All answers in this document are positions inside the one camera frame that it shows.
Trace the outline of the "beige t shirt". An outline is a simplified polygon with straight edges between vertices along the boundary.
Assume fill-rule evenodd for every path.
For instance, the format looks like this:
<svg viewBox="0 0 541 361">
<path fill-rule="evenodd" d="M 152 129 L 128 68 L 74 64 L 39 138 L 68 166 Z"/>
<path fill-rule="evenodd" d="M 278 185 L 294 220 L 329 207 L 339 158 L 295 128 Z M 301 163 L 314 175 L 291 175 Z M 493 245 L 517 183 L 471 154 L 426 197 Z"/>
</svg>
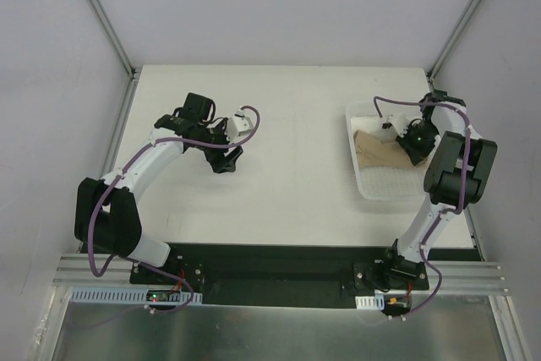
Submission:
<svg viewBox="0 0 541 361">
<path fill-rule="evenodd" d="M 371 134 L 357 131 L 353 136 L 353 143 L 358 165 L 361 168 L 390 167 L 403 170 L 412 170 L 415 167 L 425 167 L 428 159 L 413 164 L 397 142 L 381 142 Z"/>
</svg>

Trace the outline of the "white plastic basket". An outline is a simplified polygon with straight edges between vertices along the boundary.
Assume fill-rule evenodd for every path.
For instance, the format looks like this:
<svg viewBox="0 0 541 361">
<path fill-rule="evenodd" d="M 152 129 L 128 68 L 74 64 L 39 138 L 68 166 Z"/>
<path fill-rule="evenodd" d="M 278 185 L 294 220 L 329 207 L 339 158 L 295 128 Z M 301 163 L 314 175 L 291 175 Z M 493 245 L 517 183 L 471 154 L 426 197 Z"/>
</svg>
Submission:
<svg viewBox="0 0 541 361">
<path fill-rule="evenodd" d="M 385 104 L 380 108 L 379 115 L 371 100 L 351 102 L 345 107 L 346 126 L 352 163 L 359 193 L 367 200 L 415 200 L 424 195 L 424 174 L 430 163 L 428 159 L 425 167 L 415 167 L 412 170 L 403 170 L 390 167 L 361 168 L 358 165 L 355 146 L 350 124 L 350 118 L 355 116 L 377 116 L 383 118 L 387 115 L 403 114 L 412 120 L 420 120 L 421 115 L 417 107 L 404 107 Z"/>
</svg>

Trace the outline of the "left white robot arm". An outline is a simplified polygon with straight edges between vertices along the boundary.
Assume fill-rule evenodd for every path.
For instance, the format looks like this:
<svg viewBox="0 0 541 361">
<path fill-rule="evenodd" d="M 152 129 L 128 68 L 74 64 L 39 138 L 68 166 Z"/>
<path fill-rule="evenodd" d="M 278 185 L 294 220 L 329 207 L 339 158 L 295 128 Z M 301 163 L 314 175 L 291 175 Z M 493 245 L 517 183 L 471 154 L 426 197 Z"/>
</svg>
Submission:
<svg viewBox="0 0 541 361">
<path fill-rule="evenodd" d="M 242 145 L 260 123 L 248 110 L 240 107 L 231 117 L 218 118 L 210 98 L 188 94 L 182 106 L 156 120 L 146 142 L 125 164 L 79 184 L 74 236 L 90 254 L 103 250 L 148 264 L 159 283 L 173 282 L 177 256 L 168 243 L 144 232 L 138 202 L 157 176 L 190 148 L 203 152 L 213 172 L 235 172 Z"/>
</svg>

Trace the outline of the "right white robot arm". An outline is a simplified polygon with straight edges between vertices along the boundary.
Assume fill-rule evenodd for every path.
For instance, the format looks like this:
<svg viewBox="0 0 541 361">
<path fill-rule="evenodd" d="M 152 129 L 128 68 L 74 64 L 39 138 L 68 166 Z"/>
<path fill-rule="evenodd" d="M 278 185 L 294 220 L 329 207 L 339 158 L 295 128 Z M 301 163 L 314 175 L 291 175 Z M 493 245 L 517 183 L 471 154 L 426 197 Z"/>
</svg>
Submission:
<svg viewBox="0 0 541 361">
<path fill-rule="evenodd" d="M 429 251 L 450 220 L 481 199 L 498 150 L 473 128 L 464 100 L 433 90 L 416 105 L 420 117 L 396 130 L 396 142 L 414 166 L 429 163 L 425 199 L 410 227 L 375 267 L 384 290 L 428 288 L 422 279 Z"/>
</svg>

